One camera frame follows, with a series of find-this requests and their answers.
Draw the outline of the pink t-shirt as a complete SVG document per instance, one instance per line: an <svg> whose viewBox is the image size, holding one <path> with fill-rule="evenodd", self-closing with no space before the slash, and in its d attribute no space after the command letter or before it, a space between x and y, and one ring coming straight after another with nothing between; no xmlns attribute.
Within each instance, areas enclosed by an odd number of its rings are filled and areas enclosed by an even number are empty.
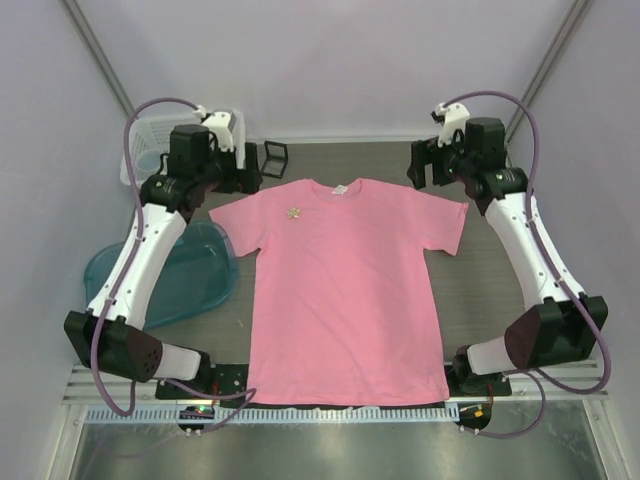
<svg viewBox="0 0 640 480"><path fill-rule="evenodd" d="M300 208L289 220L287 211ZM310 179L214 208L237 256L254 255L248 385L264 405L445 401L425 255L458 251L466 204L372 179Z"/></svg>

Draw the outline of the cream flower brooch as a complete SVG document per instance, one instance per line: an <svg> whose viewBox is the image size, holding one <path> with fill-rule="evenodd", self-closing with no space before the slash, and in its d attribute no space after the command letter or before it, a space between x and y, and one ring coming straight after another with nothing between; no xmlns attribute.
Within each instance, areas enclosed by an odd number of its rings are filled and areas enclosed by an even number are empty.
<svg viewBox="0 0 640 480"><path fill-rule="evenodd" d="M302 213L302 211L301 211L301 209L300 209L300 208L297 208L297 207L291 207L291 208L287 211L286 215L287 215L287 218L288 218L289 220L297 220L297 219L299 219L299 218L301 217L301 213Z"/></svg>

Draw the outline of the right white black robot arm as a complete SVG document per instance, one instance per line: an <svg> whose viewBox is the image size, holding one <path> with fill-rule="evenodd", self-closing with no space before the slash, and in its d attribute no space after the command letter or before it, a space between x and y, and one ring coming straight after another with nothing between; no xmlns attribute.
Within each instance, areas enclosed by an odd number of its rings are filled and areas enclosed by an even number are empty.
<svg viewBox="0 0 640 480"><path fill-rule="evenodd" d="M417 189L428 180L437 186L463 184L481 216L507 252L525 303L524 313L494 340L458 350L451 380L472 395L488 376L534 371L570 393L589 395L604 389L611 367L603 366L592 387L574 387L545 372L545 367L585 360L603 346L601 329L608 306L590 296L571 275L551 241L537 209L526 173L506 164L505 128L497 118L434 112L439 135L411 145L407 176Z"/></svg>

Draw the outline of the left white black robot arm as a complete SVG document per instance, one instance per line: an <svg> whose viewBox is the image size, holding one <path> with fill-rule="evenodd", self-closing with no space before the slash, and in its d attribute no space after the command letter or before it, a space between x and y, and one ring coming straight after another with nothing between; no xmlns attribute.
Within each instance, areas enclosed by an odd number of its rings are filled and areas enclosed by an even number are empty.
<svg viewBox="0 0 640 480"><path fill-rule="evenodd" d="M211 393L207 353L166 344L144 330L153 290L170 252L210 192L256 193L262 183L253 142L229 149L223 134L200 124L176 126L161 170L135 197L133 225L109 276L83 312L71 311L64 331L99 391L104 374L132 384L152 379L190 398Z"/></svg>

